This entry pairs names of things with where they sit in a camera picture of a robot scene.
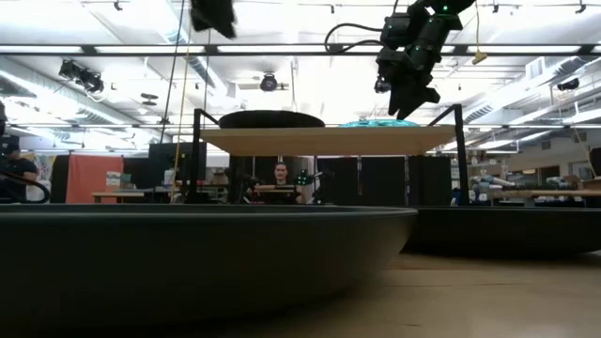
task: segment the cable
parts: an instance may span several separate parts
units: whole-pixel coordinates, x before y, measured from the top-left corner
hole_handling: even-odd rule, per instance
[[[488,55],[486,53],[482,53],[480,51],[480,9],[478,8],[478,0],[475,0],[476,6],[476,55],[473,60],[471,60],[472,65],[477,65],[480,62],[484,61]]]
[[[192,25],[188,27],[188,37],[192,33]],[[181,108],[179,109],[179,127],[177,128],[177,145],[176,145],[176,165],[174,167],[175,173],[173,175],[173,181],[171,182],[171,203],[175,201],[176,196],[176,174],[177,174],[177,166],[179,163],[179,138],[181,137],[181,120],[184,116],[184,101],[186,100],[186,84],[188,83],[188,66],[190,65],[190,42],[188,39],[188,48],[186,49],[186,66],[184,68],[184,86],[181,89]]]
[[[334,28],[332,28],[330,30],[330,32],[328,32],[328,35],[326,35],[326,39],[323,42],[324,47],[326,48],[326,52],[328,52],[329,54],[340,54],[340,53],[344,53],[344,52],[348,52],[349,50],[357,47],[357,46],[361,46],[361,45],[366,45],[366,44],[370,44],[370,45],[380,45],[382,47],[386,47],[386,45],[380,41],[380,40],[375,40],[375,39],[367,39],[367,40],[363,40],[363,41],[359,41],[359,42],[355,42],[349,46],[346,46],[345,48],[341,49],[340,51],[333,51],[332,49],[330,49],[330,45],[328,43],[328,41],[330,40],[330,36],[339,28],[342,27],[355,27],[355,28],[359,28],[359,29],[364,29],[370,32],[381,32],[382,29],[381,28],[373,28],[373,27],[368,27],[368,26],[364,26],[362,24],[357,24],[357,23],[340,23],[337,24]]]
[[[46,202],[48,202],[50,200],[50,192],[48,191],[48,189],[46,187],[44,187],[42,184],[34,181],[34,180],[30,180],[27,179],[25,177],[19,177],[16,176],[12,173],[7,173],[7,172],[0,172],[0,176],[4,176],[6,177],[6,179],[10,179],[12,181],[15,182],[19,182],[19,183],[23,183],[25,185],[33,185],[36,186],[38,188],[41,189],[41,191],[44,193],[44,197],[39,200],[39,201],[27,201],[27,200],[22,200],[20,199],[15,193],[11,192],[8,189],[5,189],[5,192],[8,192],[9,195],[12,196],[12,198],[15,200],[15,202],[17,203],[21,203],[21,204],[44,204]]]
[[[165,135],[165,129],[167,126],[167,115],[169,114],[169,101],[171,99],[171,89],[173,88],[173,78],[176,74],[176,62],[177,62],[177,47],[179,46],[179,39],[181,38],[181,26],[184,23],[184,8],[186,6],[181,7],[181,11],[179,13],[179,27],[177,28],[177,40],[176,40],[176,53],[173,55],[173,65],[171,66],[171,76],[169,77],[169,90],[167,90],[167,103],[165,104],[165,114],[162,117],[162,129],[161,129],[161,140],[159,144],[162,145],[162,139]]]

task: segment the table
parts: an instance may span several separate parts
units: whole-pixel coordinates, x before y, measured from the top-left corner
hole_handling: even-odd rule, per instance
[[[455,136],[454,126],[202,130],[232,156],[423,155]]]
[[[94,203],[102,203],[102,198],[116,198],[117,203],[123,203],[123,198],[144,197],[143,192],[92,192]]]
[[[598,254],[531,262],[403,254],[371,283],[332,300],[244,321],[163,328],[164,335],[153,336],[596,338],[599,285]]]
[[[489,198],[523,198],[525,207],[534,207],[534,199],[540,196],[555,197],[601,197],[601,191],[582,190],[582,191],[508,191],[508,192],[488,192]]]

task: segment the black partition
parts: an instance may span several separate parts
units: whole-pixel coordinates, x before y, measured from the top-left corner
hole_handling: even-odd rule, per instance
[[[322,185],[322,190],[327,190],[331,198],[328,202],[338,206],[358,206],[362,203],[357,158],[317,159],[317,171],[333,174],[333,178]]]
[[[360,181],[363,206],[405,205],[404,157],[361,158]]]
[[[409,169],[410,206],[449,206],[451,204],[451,159],[411,156]]]

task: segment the black shirt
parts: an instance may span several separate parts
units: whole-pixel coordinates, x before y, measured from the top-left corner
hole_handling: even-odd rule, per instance
[[[14,161],[4,161],[0,163],[0,171],[14,174],[18,177],[23,177],[24,173],[38,173],[38,168],[28,159],[18,159]],[[13,196],[19,197],[21,200],[27,199],[27,186],[15,182],[11,179],[3,179],[0,181],[0,203],[2,201],[17,202],[13,200]]]

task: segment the black stand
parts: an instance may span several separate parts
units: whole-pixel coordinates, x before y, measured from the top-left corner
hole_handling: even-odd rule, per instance
[[[200,108],[194,109],[193,138],[192,138],[192,162],[190,163],[190,187],[186,196],[186,204],[198,202],[196,181],[198,180],[198,158],[200,157],[200,115],[206,112]]]
[[[463,135],[463,107],[461,104],[452,105],[430,122],[428,126],[436,125],[451,112],[455,112],[455,137],[457,139],[457,157],[459,161],[459,190],[461,191],[459,205],[468,206],[470,204],[470,193],[468,188],[468,154],[466,152],[466,139]]]

